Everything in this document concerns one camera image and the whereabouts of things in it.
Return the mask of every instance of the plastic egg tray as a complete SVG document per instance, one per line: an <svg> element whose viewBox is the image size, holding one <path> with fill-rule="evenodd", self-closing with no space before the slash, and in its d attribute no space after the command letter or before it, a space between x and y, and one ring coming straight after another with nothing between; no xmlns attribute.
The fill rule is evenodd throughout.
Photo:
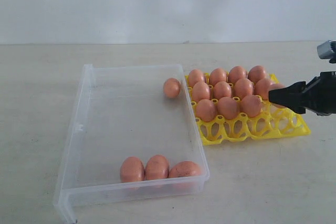
<svg viewBox="0 0 336 224"><path fill-rule="evenodd" d="M209 74L205 73L207 83ZM279 83L274 74L270 74L270 79ZM192 87L188 87L191 97ZM240 113L232 120L225 119L222 115L217 115L211 122L204 122L200 118L195 118L203 145L220 144L223 140L231 142L241 142L248 137L252 139L271 139L281 137L295 137L310 134L310 129L302 116L294 113L288 108L279 109L269 101L262 100L263 109L261 113L249 118L245 113ZM192 101L192 107L196 108L197 103Z"/></svg>

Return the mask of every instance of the brown egg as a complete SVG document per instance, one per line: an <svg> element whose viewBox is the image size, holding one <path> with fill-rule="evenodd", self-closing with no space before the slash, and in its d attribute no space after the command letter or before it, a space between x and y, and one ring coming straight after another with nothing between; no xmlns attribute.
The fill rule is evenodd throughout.
<svg viewBox="0 0 336 224"><path fill-rule="evenodd" d="M268 88L268 92L270 91L270 90L274 90L274 89L283 89L283 88L285 88L286 86L285 85L283 85L283 84L281 84L281 83L275 83L275 84L272 84L271 86L269 86L269 88ZM277 108L279 108L279 109L284 109L285 108L285 106L282 106L282 105L277 105L277 104L274 104L274 103L272 103L275 107L277 107Z"/></svg>
<svg viewBox="0 0 336 224"><path fill-rule="evenodd" d="M254 118L261 113L263 103L256 95L249 94L240 102L240 110L247 114L249 118Z"/></svg>
<svg viewBox="0 0 336 224"><path fill-rule="evenodd" d="M226 81L226 72L223 68L216 68L209 76L209 84L215 86L220 81Z"/></svg>
<svg viewBox="0 0 336 224"><path fill-rule="evenodd" d="M155 155L148 160L145 169L147 180L168 178L168 174L169 162L164 156Z"/></svg>
<svg viewBox="0 0 336 224"><path fill-rule="evenodd" d="M199 102L202 99L210 99L211 93L208 84L204 81L196 83L191 92L191 97L195 102Z"/></svg>
<svg viewBox="0 0 336 224"><path fill-rule="evenodd" d="M268 100L268 88L273 84L273 81L268 78L263 78L257 82L254 87L254 94L261 96L263 100Z"/></svg>
<svg viewBox="0 0 336 224"><path fill-rule="evenodd" d="M234 85L234 94L236 97L243 99L245 96L249 94L253 94L253 83L247 79L239 79Z"/></svg>
<svg viewBox="0 0 336 224"><path fill-rule="evenodd" d="M231 97L222 97L217 103L218 113L225 119L232 120L239 114L239 104Z"/></svg>
<svg viewBox="0 0 336 224"><path fill-rule="evenodd" d="M169 78L163 85L163 93L168 98L176 98L181 91L181 84L175 78Z"/></svg>
<svg viewBox="0 0 336 224"><path fill-rule="evenodd" d="M145 179L145 168L137 157L128 157L120 167L121 182L136 182Z"/></svg>
<svg viewBox="0 0 336 224"><path fill-rule="evenodd" d="M202 169L199 165L192 161L183 161L175 165L169 172L169 178L181 178L199 176L202 174Z"/></svg>
<svg viewBox="0 0 336 224"><path fill-rule="evenodd" d="M210 122L217 115L216 105L211 100L200 100L196 105L195 115L204 122Z"/></svg>
<svg viewBox="0 0 336 224"><path fill-rule="evenodd" d="M246 78L247 72L241 66L235 66L233 69L230 70L228 76L228 82L235 84L239 79Z"/></svg>
<svg viewBox="0 0 336 224"><path fill-rule="evenodd" d="M188 77L189 87L193 87L199 81L205 82L204 73L199 69L191 70Z"/></svg>
<svg viewBox="0 0 336 224"><path fill-rule="evenodd" d="M232 90L226 81L220 81L214 86L214 98L219 100L222 97L231 97Z"/></svg>
<svg viewBox="0 0 336 224"><path fill-rule="evenodd" d="M267 77L266 69L263 66L255 66L249 71L247 78L254 84Z"/></svg>

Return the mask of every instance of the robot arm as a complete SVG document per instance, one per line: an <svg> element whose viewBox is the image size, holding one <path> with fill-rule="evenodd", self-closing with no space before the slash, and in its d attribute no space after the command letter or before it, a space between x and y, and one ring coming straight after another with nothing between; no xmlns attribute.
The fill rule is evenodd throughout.
<svg viewBox="0 0 336 224"><path fill-rule="evenodd" d="M317 51L320 59L336 63L336 40L319 45ZM317 115L336 114L336 72L321 72L307 84L300 81L284 89L271 90L269 101L298 114L304 114L306 109Z"/></svg>

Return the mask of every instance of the white table surface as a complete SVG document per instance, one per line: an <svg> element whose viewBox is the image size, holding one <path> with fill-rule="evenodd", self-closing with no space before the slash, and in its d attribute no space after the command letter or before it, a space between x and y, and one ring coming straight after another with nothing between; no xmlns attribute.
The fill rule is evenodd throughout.
<svg viewBox="0 0 336 224"><path fill-rule="evenodd" d="M0 46L1 223L61 223L52 197L82 65L263 64L290 85L336 69L319 43ZM77 207L79 223L335 223L335 116L304 119L310 136L206 146L201 194Z"/></svg>

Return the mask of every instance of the transparent plastic box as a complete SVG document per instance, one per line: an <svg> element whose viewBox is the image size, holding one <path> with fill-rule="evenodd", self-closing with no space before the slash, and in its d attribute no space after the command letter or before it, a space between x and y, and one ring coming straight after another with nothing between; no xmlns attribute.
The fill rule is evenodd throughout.
<svg viewBox="0 0 336 224"><path fill-rule="evenodd" d="M164 97L166 79L180 95ZM162 154L170 167L194 161L201 176L121 183L129 156L143 164ZM54 205L65 223L73 206L199 193L209 169L181 65L94 68L85 65L58 175Z"/></svg>

